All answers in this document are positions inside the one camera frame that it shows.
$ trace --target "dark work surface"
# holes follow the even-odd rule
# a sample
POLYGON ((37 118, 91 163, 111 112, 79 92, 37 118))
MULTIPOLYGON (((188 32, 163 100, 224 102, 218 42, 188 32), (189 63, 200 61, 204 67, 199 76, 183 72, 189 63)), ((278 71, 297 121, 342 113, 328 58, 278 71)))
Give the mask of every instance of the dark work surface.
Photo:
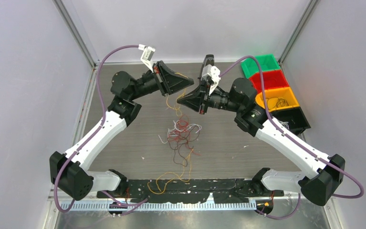
MULTIPOLYGON (((230 63, 217 63, 221 71, 230 63)), ((191 78, 197 78, 201 64, 167 64, 172 70, 191 78)), ((109 105, 113 95, 110 92, 111 78, 118 71, 126 71, 135 78, 147 71, 142 65, 108 65, 101 76, 101 89, 106 105, 109 105)), ((235 78, 242 77, 240 67, 233 68, 222 77, 220 86, 229 91, 235 78)), ((190 92, 196 86, 187 88, 190 92)), ((173 105, 176 93, 169 97, 173 105)), ((162 144, 158 135, 166 137, 167 129, 173 128, 173 120, 178 117, 174 110, 167 108, 166 98, 161 93, 154 92, 136 100, 142 105, 137 118, 123 132, 118 134, 97 156, 91 171, 106 171, 115 169, 126 175, 128 179, 155 179, 161 174, 171 171, 178 174, 182 166, 173 163, 173 151, 167 144, 162 144)), ((200 115, 188 108, 182 107, 184 114, 190 117, 190 123, 196 123, 203 128, 198 140, 193 142, 194 149, 201 156, 192 155, 192 170, 182 176, 191 178, 252 178, 259 169, 270 167, 281 171, 297 171, 297 167, 286 157, 268 144, 253 138, 240 130, 234 122, 235 113, 208 109, 206 115, 200 115)), ((102 116, 99 98, 95 92, 85 132, 87 133, 102 116)))
MULTIPOLYGON (((270 191, 262 195, 256 193, 251 186, 251 180, 244 179, 191 179, 187 182, 173 180, 165 188, 169 180, 158 180, 160 190, 157 188, 156 180, 134 179, 128 181, 128 193, 109 192, 116 198, 132 198, 132 202, 140 202, 148 198, 149 203, 185 203, 194 204, 205 202, 210 193, 213 194, 215 203, 246 203, 246 197, 269 197, 270 191)), ((282 191, 275 191, 274 196, 282 197, 282 191)), ((108 198, 101 192, 99 198, 108 198)))

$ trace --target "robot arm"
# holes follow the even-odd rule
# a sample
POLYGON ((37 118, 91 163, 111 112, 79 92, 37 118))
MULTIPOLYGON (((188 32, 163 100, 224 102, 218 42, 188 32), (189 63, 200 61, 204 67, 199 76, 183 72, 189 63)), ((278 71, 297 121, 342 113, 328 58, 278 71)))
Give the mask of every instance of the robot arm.
POLYGON ((219 76, 215 76, 215 73, 219 74, 219 70, 214 66, 214 56, 207 55, 199 77, 199 86, 178 99, 177 103, 200 114, 205 114, 208 107, 236 112, 234 121, 239 128, 273 146, 301 170, 299 172, 279 172, 263 168, 252 179, 256 182, 255 184, 260 186, 256 189, 298 192, 317 205, 325 205, 342 182, 343 174, 319 161, 318 158, 313 158, 285 135, 291 136, 302 146, 317 154, 319 158, 341 169, 345 167, 344 159, 339 155, 329 157, 314 149, 273 118, 273 122, 284 130, 284 134, 282 134, 268 120, 265 109, 255 102, 257 91, 249 80, 235 79, 231 90, 225 92, 218 87, 219 76))
MULTIPOLYGON (((143 50, 141 60, 145 65, 150 66, 152 51, 147 47, 143 50)), ((112 78, 111 87, 111 92, 115 96, 106 112, 104 124, 102 124, 102 118, 86 136, 64 154, 55 152, 51 155, 51 182, 54 184, 58 179, 59 170, 70 155, 90 138, 65 167, 59 178, 58 187, 75 200, 83 199, 91 191, 117 190, 121 182, 126 182, 125 176, 115 170, 91 172, 89 168, 104 147, 136 118, 141 105, 133 100, 158 90, 164 96, 173 94, 193 84, 193 79, 181 77, 170 70, 163 61, 152 65, 152 69, 139 79, 134 79, 124 71, 116 73, 112 78)))

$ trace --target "metal corner post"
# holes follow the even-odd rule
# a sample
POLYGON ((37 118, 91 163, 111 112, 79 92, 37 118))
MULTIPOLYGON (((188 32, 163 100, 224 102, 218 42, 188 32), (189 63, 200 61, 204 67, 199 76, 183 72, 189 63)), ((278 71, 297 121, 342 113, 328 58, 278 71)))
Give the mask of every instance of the metal corner post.
POLYGON ((85 98, 83 100, 81 113, 78 117, 78 124, 76 126, 76 130, 73 136, 72 146, 76 144, 79 140, 83 138, 86 120, 88 119, 89 110, 92 103, 93 93, 95 91, 96 86, 96 72, 94 69, 90 75, 88 85, 85 90, 85 98))
POLYGON ((296 39, 298 38, 299 34, 301 33, 302 29, 305 27, 309 17, 314 12, 315 7, 317 6, 319 0, 310 0, 308 6, 306 7, 304 13, 300 21, 298 22, 293 34, 291 35, 290 40, 288 41, 287 45, 284 48, 283 54, 281 54, 280 59, 278 59, 278 64, 280 66, 283 65, 284 60, 286 59, 287 55, 289 54, 291 48, 293 47, 296 39))
POLYGON ((76 11, 73 8, 72 2, 70 0, 52 1, 60 12, 68 28, 70 29, 70 32, 72 33, 76 43, 81 48, 83 55, 86 57, 86 60, 89 62, 90 66, 94 68, 98 61, 98 57, 93 48, 93 45, 90 43, 88 36, 85 33, 85 30, 83 29, 82 23, 76 16, 76 11))

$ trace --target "white wire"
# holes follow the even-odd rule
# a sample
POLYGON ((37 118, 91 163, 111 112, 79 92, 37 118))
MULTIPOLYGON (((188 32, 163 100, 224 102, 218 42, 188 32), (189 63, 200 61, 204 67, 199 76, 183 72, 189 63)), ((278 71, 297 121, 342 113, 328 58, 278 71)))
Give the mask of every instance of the white wire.
POLYGON ((288 122, 281 122, 280 120, 278 120, 280 122, 281 125, 283 125, 287 130, 290 129, 290 126, 288 125, 288 122))
MULTIPOLYGON (((179 120, 177 120, 177 121, 174 121, 173 120, 173 126, 174 126, 174 128, 173 129, 169 129, 168 128, 168 135, 167 135, 167 139, 169 138, 169 137, 172 137, 172 136, 177 136, 175 133, 174 133, 174 131, 176 130, 176 131, 179 131, 179 132, 183 132, 183 131, 188 131, 188 130, 190 130, 193 126, 196 126, 196 127, 198 127, 198 130, 195 132, 195 133, 198 133, 200 130, 201 130, 201 125, 198 125, 198 124, 195 124, 195 123, 192 123, 192 124, 189 124, 189 125, 187 125, 186 126, 186 128, 184 129, 184 130, 180 130, 179 128, 177 128, 177 123, 179 122, 179 120)), ((162 138, 161 138, 161 136, 160 135, 158 135, 158 137, 159 137, 159 139, 161 140, 161 142, 163 143, 163 144, 166 144, 166 143, 168 143, 168 141, 167 141, 167 139, 166 139, 166 142, 164 142, 163 140, 162 140, 162 138)))

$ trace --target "wooden table surface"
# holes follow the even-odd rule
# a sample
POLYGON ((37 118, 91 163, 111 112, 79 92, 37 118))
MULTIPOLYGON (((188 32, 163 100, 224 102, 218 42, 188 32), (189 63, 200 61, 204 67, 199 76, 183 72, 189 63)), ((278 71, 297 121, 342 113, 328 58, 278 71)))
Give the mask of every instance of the wooden table surface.
MULTIPOLYGON (((216 66, 223 71, 230 64, 217 63, 216 66)), ((200 63, 167 65, 173 71, 195 79, 197 85, 200 63)), ((110 87, 116 72, 126 71, 139 78, 147 70, 143 64, 105 65, 100 80, 105 105, 108 106, 112 101, 110 87)), ((219 85, 229 91, 233 80, 242 76, 240 67, 234 67, 223 76, 219 85)), ((182 92, 171 95, 169 103, 174 105, 176 97, 182 92)), ((178 120, 176 112, 167 108, 165 101, 166 98, 159 91, 137 99, 136 102, 142 105, 137 118, 103 149, 90 171, 115 169, 130 179, 153 179, 168 171, 181 173, 182 166, 173 163, 173 150, 168 144, 162 144, 158 137, 160 135, 165 140, 168 128, 173 129, 173 120, 178 120)), ((201 156, 191 156, 191 178, 252 178, 263 167, 281 171, 299 170, 273 147, 240 130, 234 122, 235 113, 210 108, 206 115, 200 115, 183 106, 181 111, 189 116, 190 123, 202 126, 198 140, 193 142, 195 152, 201 156)), ((85 133, 94 127, 101 116, 102 109, 95 91, 85 133)), ((188 153, 189 150, 185 150, 182 154, 188 153)), ((182 178, 188 177, 187 169, 182 178)))

